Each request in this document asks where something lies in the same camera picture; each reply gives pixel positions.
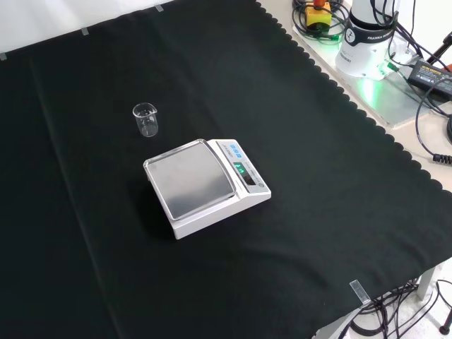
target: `green digital readout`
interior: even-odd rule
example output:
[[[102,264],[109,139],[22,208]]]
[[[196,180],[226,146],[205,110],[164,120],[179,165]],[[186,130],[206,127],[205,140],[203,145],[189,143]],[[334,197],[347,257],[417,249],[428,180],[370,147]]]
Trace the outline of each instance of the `green digital readout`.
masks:
[[[246,182],[248,186],[255,186],[256,183],[251,178],[251,175],[249,175],[248,171],[246,170],[245,166],[241,162],[234,162],[235,169],[240,173],[243,180]]]

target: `digital scale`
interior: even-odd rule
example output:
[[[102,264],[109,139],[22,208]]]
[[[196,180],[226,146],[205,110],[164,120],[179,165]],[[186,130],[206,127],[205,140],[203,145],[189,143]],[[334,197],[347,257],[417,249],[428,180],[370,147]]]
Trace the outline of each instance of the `digital scale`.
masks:
[[[271,197],[236,140],[199,139],[143,166],[176,239]]]

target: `black power supply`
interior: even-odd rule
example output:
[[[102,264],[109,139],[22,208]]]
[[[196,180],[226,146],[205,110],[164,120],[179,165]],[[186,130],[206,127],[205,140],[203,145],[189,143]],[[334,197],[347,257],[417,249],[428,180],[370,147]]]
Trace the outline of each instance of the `black power supply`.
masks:
[[[443,79],[452,81],[452,73],[432,66],[424,61],[418,61],[412,70],[408,83],[422,90],[429,90],[435,83]],[[452,82],[444,81],[438,83],[432,91],[444,99],[452,99]]]

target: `tape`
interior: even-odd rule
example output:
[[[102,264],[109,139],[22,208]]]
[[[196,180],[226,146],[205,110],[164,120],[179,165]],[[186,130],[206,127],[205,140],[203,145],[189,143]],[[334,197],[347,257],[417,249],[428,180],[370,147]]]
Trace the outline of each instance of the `tape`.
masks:
[[[363,305],[370,303],[369,295],[366,293],[364,288],[362,288],[358,280],[352,281],[350,283],[350,286],[352,287],[353,291],[355,291],[356,295],[358,296],[359,300],[361,300]]]

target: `white wall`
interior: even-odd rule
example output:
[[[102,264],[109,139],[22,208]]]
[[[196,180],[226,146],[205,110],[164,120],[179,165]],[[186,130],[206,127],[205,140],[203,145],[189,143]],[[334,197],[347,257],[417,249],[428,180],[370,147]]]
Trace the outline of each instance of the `white wall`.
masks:
[[[0,0],[0,52],[169,0]]]
[[[399,21],[408,32],[411,31],[413,0],[400,0]],[[434,53],[442,44],[443,39],[452,31],[452,0],[417,0],[416,20],[413,37],[418,43]],[[445,53],[441,60],[449,65],[452,64],[452,47]]]

